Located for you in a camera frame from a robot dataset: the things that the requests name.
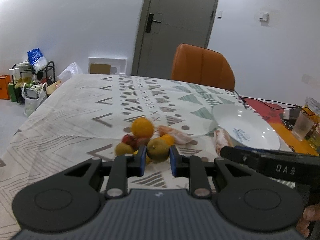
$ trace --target yellow fruit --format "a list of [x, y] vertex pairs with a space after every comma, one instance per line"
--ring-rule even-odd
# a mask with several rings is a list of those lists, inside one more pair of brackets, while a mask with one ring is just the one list
[[115, 147], [116, 156], [124, 155], [126, 153], [133, 154], [133, 152], [134, 152], [134, 150], [132, 149], [132, 147], [130, 145], [125, 144], [125, 143], [119, 143]]
[[148, 155], [146, 155], [146, 164], [148, 164], [149, 162], [151, 162], [150, 158], [148, 157]]
[[165, 134], [159, 138], [164, 140], [167, 143], [167, 145], [169, 145], [169, 146], [174, 145], [175, 138], [170, 134]]
[[153, 131], [152, 123], [144, 117], [134, 120], [131, 126], [131, 132], [136, 138], [151, 138]]
[[169, 157], [169, 148], [164, 140], [153, 139], [147, 145], [148, 156], [153, 161], [164, 162]]

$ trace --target chair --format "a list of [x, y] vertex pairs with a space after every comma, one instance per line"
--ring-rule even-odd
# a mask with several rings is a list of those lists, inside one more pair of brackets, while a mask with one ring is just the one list
[[226, 90], [235, 88], [233, 71], [222, 54], [188, 44], [177, 47], [171, 79]]

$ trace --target white plate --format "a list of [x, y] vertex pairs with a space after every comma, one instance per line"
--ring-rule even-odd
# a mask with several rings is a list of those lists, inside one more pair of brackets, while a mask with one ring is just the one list
[[212, 115], [218, 125], [241, 145], [279, 150], [277, 133], [265, 120], [250, 110], [237, 105], [219, 104], [213, 108]]

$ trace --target human hand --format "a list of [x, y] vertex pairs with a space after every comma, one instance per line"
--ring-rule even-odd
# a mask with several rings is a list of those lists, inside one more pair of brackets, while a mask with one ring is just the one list
[[319, 221], [320, 220], [320, 203], [317, 205], [308, 206], [304, 209], [303, 215], [300, 218], [296, 229], [304, 237], [308, 237], [309, 229], [308, 226], [310, 221]]

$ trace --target floor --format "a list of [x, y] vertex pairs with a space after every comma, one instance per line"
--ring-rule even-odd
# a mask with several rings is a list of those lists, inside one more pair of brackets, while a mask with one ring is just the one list
[[8, 147], [12, 136], [27, 120], [24, 105], [0, 99], [0, 157]]

